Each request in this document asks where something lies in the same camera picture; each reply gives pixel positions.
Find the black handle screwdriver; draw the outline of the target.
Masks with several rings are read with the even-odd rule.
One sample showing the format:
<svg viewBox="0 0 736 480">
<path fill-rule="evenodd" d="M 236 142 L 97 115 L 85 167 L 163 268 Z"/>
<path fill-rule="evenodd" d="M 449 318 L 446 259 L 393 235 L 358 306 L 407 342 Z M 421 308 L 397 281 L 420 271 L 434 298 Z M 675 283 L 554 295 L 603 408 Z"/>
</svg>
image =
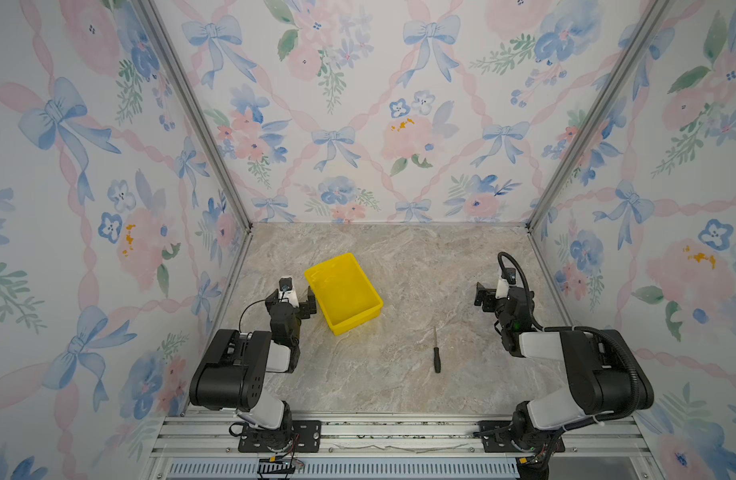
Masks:
<svg viewBox="0 0 736 480">
<path fill-rule="evenodd" d="M 437 333 L 436 327 L 433 328 L 433 342 L 434 342 L 434 345 L 433 345 L 434 371 L 437 374 L 440 374 L 442 372 L 442 360 L 441 360 L 441 355 L 440 355 L 440 348 L 439 348 L 439 343 L 438 343 L 438 333 Z"/>
</svg>

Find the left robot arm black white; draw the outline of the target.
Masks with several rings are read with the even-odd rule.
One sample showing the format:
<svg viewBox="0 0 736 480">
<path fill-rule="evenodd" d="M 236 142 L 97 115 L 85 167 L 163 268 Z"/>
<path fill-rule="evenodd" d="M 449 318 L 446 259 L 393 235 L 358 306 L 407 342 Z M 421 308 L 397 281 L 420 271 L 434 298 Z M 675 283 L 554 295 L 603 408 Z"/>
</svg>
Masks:
<svg viewBox="0 0 736 480">
<path fill-rule="evenodd" d="M 242 430 L 239 450 L 291 451 L 297 434 L 289 404 L 264 390 L 268 373 L 295 371 L 301 354 L 301 325 L 317 312 L 311 289 L 300 301 L 289 278 L 262 300 L 270 329 L 243 333 L 220 329 L 208 345 L 189 385 L 190 403 L 209 410 L 233 410 Z"/>
</svg>

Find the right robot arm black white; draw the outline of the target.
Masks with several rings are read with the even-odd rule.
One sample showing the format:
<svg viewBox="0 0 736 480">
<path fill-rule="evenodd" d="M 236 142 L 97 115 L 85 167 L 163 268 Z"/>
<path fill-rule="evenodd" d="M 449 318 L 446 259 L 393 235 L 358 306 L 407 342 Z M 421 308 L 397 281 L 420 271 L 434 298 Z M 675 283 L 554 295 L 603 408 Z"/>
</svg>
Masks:
<svg viewBox="0 0 736 480">
<path fill-rule="evenodd" d="M 474 305 L 496 317 L 504 349 L 521 359 L 558 361 L 567 384 L 540 399 L 524 401 L 507 422 L 479 423 L 474 433 L 491 445 L 547 454 L 562 434 L 628 417 L 652 407 L 655 392 L 638 361 L 614 329 L 538 327 L 534 293 L 501 280 L 496 288 L 478 283 Z"/>
</svg>

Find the yellow plastic bin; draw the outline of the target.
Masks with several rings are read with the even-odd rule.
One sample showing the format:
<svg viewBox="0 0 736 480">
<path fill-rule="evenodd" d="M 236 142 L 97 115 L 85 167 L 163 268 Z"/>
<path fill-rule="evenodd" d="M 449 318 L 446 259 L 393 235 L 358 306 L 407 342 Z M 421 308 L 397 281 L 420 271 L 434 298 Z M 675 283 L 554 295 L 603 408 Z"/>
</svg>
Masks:
<svg viewBox="0 0 736 480">
<path fill-rule="evenodd" d="M 326 322 L 340 336 L 375 318 L 384 301 L 352 253 L 346 253 L 305 271 Z"/>
</svg>

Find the aluminium rail frame base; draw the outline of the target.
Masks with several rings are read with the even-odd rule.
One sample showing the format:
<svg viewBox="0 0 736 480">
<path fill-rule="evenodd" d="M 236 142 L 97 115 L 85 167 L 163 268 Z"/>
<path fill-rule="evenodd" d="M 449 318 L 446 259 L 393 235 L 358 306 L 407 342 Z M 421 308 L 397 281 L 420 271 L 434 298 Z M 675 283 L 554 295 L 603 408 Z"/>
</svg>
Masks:
<svg viewBox="0 0 736 480">
<path fill-rule="evenodd" d="M 191 408 L 167 418 L 143 479 L 526 479 L 523 452 L 486 447 L 476 415 L 306 413 L 319 421 L 319 450 L 294 456 L 241 453 L 239 421 Z"/>
</svg>

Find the right aluminium corner post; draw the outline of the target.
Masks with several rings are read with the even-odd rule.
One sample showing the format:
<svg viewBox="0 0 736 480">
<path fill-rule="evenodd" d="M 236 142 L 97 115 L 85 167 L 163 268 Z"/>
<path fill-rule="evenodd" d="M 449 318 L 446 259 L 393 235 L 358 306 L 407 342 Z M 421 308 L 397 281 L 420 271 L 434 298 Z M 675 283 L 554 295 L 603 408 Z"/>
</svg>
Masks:
<svg viewBox="0 0 736 480">
<path fill-rule="evenodd" d="M 592 141 L 593 136 L 605 120 L 613 104 L 617 101 L 623 85 L 626 83 L 629 75 L 636 69 L 636 64 L 644 55 L 647 44 L 652 41 L 657 33 L 663 22 L 664 15 L 671 8 L 671 4 L 672 1 L 668 0 L 649 1 L 646 4 L 646 9 L 630 37 L 629 45 L 623 49 L 622 54 L 614 64 L 608 81 L 604 84 L 595 102 L 592 104 L 586 121 L 579 131 L 579 136 L 566 150 L 566 154 L 560 162 L 558 169 L 551 177 L 547 189 L 540 197 L 538 206 L 526 222 L 526 228 L 531 234 L 539 229 L 543 219 L 548 216 L 552 202 L 572 173 L 576 162 Z"/>
</svg>

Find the aluminium corner post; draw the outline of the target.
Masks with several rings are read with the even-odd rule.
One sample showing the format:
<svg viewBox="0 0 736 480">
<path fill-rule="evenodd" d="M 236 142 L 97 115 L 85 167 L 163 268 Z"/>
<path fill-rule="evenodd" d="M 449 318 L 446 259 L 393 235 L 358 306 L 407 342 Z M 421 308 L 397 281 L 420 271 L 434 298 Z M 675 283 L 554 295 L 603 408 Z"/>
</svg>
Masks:
<svg viewBox="0 0 736 480">
<path fill-rule="evenodd" d="M 566 154 L 560 162 L 558 169 L 551 177 L 547 189 L 540 197 L 538 206 L 526 222 L 526 228 L 531 234 L 539 229 L 543 219 L 548 216 L 552 202 L 572 173 L 576 162 L 592 141 L 593 136 L 605 120 L 613 104 L 617 101 L 623 85 L 626 83 L 629 75 L 636 69 L 636 64 L 644 55 L 647 44 L 652 41 L 657 33 L 663 22 L 664 15 L 671 8 L 671 4 L 672 1 L 668 0 L 649 1 L 646 4 L 646 9 L 630 37 L 629 45 L 623 49 L 622 54 L 614 64 L 608 81 L 604 84 L 595 102 L 592 104 L 586 121 L 579 131 L 579 136 L 566 150 Z"/>
<path fill-rule="evenodd" d="M 246 234 L 252 230 L 252 224 L 242 205 L 239 193 L 234 185 L 230 171 L 224 163 L 215 140 L 209 132 L 208 123 L 200 108 L 198 99 L 189 83 L 187 72 L 179 59 L 165 28 L 154 1 L 133 0 L 133 8 L 141 17 L 153 48 L 162 61 L 165 72 L 171 79 L 175 93 L 185 110 L 187 121 L 194 129 L 195 134 L 207 155 L 208 162 L 214 168 L 220 186 L 227 195 L 229 205 L 240 220 L 242 231 Z"/>
</svg>

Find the left aluminium corner post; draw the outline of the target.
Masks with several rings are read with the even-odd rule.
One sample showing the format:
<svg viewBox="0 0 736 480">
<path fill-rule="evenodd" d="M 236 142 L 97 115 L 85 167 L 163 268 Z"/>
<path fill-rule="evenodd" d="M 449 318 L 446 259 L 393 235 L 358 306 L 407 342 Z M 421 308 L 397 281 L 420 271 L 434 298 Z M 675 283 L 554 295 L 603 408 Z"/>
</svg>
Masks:
<svg viewBox="0 0 736 480">
<path fill-rule="evenodd" d="M 194 129 L 195 134 L 207 155 L 208 162 L 214 168 L 220 186 L 227 195 L 229 205 L 240 220 L 242 231 L 246 234 L 252 230 L 252 224 L 242 205 L 239 193 L 234 185 L 230 171 L 224 163 L 215 140 L 209 132 L 208 123 L 200 108 L 198 99 L 189 83 L 187 72 L 179 59 L 165 28 L 154 1 L 133 0 L 133 8 L 141 17 L 153 48 L 162 61 L 165 72 L 171 79 L 175 93 L 185 110 L 187 121 Z"/>
</svg>

